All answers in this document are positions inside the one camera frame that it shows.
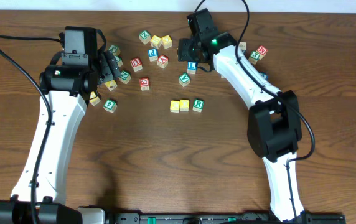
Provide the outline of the green R block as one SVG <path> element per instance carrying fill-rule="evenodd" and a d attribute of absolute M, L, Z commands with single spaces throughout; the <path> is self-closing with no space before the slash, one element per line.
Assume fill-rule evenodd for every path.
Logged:
<path fill-rule="evenodd" d="M 201 113 L 204 108 L 204 101 L 200 99 L 195 99 L 192 109 L 196 112 Z"/>

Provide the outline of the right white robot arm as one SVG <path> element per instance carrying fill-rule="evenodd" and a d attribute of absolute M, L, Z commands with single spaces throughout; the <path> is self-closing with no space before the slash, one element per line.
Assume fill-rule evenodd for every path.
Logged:
<path fill-rule="evenodd" d="M 266 167 L 270 210 L 279 221 L 297 220 L 304 211 L 295 170 L 302 138 L 297 96 L 264 79 L 228 33 L 180 39 L 177 56 L 180 61 L 208 63 L 240 95 L 249 109 L 248 141 Z"/>

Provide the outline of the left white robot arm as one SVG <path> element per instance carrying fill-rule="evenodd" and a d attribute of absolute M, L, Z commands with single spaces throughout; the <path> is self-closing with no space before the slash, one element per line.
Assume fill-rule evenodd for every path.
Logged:
<path fill-rule="evenodd" d="M 40 75 L 40 114 L 29 157 L 0 223 L 110 223 L 99 207 L 65 206 L 66 178 L 75 136 L 97 86 L 121 75 L 109 50 L 93 63 L 85 54 L 58 54 Z"/>

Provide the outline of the blue L block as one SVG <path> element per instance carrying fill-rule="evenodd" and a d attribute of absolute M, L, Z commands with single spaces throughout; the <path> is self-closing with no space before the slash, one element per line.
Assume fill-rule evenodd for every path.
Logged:
<path fill-rule="evenodd" d="M 187 62 L 187 73 L 196 74 L 197 64 L 195 62 Z"/>

